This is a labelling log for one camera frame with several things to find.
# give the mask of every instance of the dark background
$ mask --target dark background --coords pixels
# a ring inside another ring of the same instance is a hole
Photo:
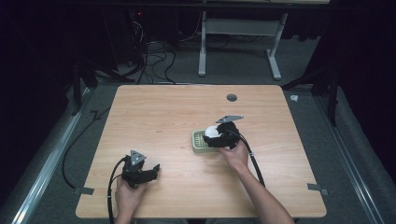
[[[340,86],[395,181],[395,4],[332,4],[364,10],[332,17],[318,12],[290,13],[283,38],[298,35],[304,41],[321,36],[306,73],[337,64]],[[120,9],[59,7],[48,0],[2,1],[0,8],[2,205],[64,112],[65,92],[72,84],[76,61],[89,58],[103,67],[116,68],[117,63],[131,59],[126,52],[134,46],[128,38],[120,38],[128,34]],[[176,46],[178,31],[190,35],[199,13],[153,10],[144,15],[153,35]]]

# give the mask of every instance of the wire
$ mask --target wire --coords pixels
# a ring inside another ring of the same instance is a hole
[[[253,163],[254,169],[256,170],[257,177],[259,178],[260,183],[263,186],[265,186],[264,179],[262,178],[262,171],[260,171],[259,164],[257,164],[257,162],[256,162],[256,158],[254,157],[254,154],[253,154],[253,152],[250,149],[250,146],[248,144],[247,139],[241,133],[235,133],[235,132],[230,131],[230,130],[225,130],[225,131],[237,136],[242,142],[244,142],[245,146],[247,147],[247,152],[248,152],[248,154],[250,156],[250,159],[251,159],[251,161]]]
[[[108,187],[107,187],[107,210],[108,210],[108,219],[111,224],[114,223],[114,215],[113,215],[113,204],[111,202],[111,185],[113,184],[113,181],[119,176],[117,175],[116,177],[113,178],[114,174],[117,171],[117,168],[120,166],[120,164],[123,161],[127,161],[127,156],[119,160],[117,162],[116,166],[113,169],[113,172],[111,173],[110,180],[108,181]]]
[[[99,114],[99,116],[97,116],[96,118],[93,119],[93,121],[91,121],[90,124],[88,124],[84,130],[82,130],[82,132],[73,140],[73,142],[70,144],[70,146],[67,148],[66,152],[64,153],[64,157],[62,160],[62,177],[64,178],[64,182],[66,182],[66,184],[71,188],[71,189],[76,189],[76,186],[73,185],[66,176],[65,173],[65,164],[66,164],[66,157],[67,154],[69,153],[70,149],[73,147],[73,145],[77,142],[77,140],[97,121],[99,120],[107,111],[110,110],[110,107],[107,108],[106,110],[104,110],[101,114]]]

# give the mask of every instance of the table top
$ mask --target table top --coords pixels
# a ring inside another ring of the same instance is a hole
[[[227,100],[235,94],[237,100]],[[194,153],[191,134],[226,115],[255,153],[266,187],[292,217],[326,215],[283,91],[265,85],[121,86],[114,98],[85,187],[78,217],[108,217],[106,189],[116,163],[134,149],[158,163],[135,217],[256,217],[237,176],[218,152]],[[121,173],[121,166],[116,174]],[[256,172],[249,161],[249,168]],[[117,208],[113,197],[115,214]]]

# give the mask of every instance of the gray floor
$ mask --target gray floor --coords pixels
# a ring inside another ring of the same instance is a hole
[[[271,46],[270,38],[260,38],[249,41],[247,38],[235,36],[242,41],[232,41],[222,48],[224,42],[210,42],[207,51],[206,77],[198,77],[199,47],[194,42],[180,45],[178,49],[166,47],[160,51],[167,51],[163,62],[155,66],[148,66],[147,74],[142,76],[141,84],[157,84],[167,82],[158,77],[164,77],[164,70],[172,62],[172,50],[176,54],[173,66],[167,75],[176,83],[201,84],[268,84],[283,85],[301,76],[315,49],[317,40],[282,40],[276,59],[282,74],[282,80],[274,81],[271,77],[269,63],[264,57],[264,50]],[[159,49],[161,45],[152,46]],[[154,62],[163,53],[150,53],[150,60]],[[123,64],[120,70],[127,70]],[[100,85],[92,90],[92,98],[81,111],[81,117],[74,130],[71,140],[75,139],[92,121],[92,110],[99,112],[111,106],[114,94],[120,83],[100,79]],[[339,146],[334,140],[332,129],[327,125],[326,117],[320,112],[319,98],[311,96],[309,86],[285,91],[285,97],[290,106],[299,135],[301,136],[307,157],[311,163],[318,183],[329,191],[323,196],[328,213],[326,217],[314,219],[300,219],[298,223],[374,223],[367,216],[362,206],[362,198],[351,181]],[[292,94],[299,95],[299,101],[290,99]],[[380,161],[374,154],[367,139],[362,133],[361,126],[350,111],[342,90],[338,94],[336,118],[337,132],[342,136],[350,156],[358,168],[375,206],[383,218],[383,223],[393,223],[396,220],[396,188],[385,172]],[[48,140],[27,169],[20,184],[10,195],[7,205],[1,211],[0,223],[10,223],[20,209],[26,194],[35,182],[37,174],[43,167],[47,157],[63,135],[70,119],[72,107],[69,106],[64,116],[49,136]],[[99,138],[106,123],[106,114],[97,120],[73,145],[66,160],[66,173],[70,181],[82,187]],[[41,200],[37,204],[29,223],[107,223],[106,219],[80,219],[75,210],[78,196],[64,183],[60,164],[55,168]]]

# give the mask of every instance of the black hand-mounted device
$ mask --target black hand-mounted device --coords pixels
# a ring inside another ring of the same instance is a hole
[[[225,116],[216,121],[219,126],[210,126],[203,135],[204,141],[210,147],[229,147],[233,149],[240,139],[240,133],[233,120],[242,119],[242,116]]]
[[[129,187],[136,189],[139,184],[157,179],[157,173],[160,171],[160,164],[152,170],[143,171],[146,156],[131,150],[131,156],[126,156],[125,164],[122,168],[122,179],[128,182]]]

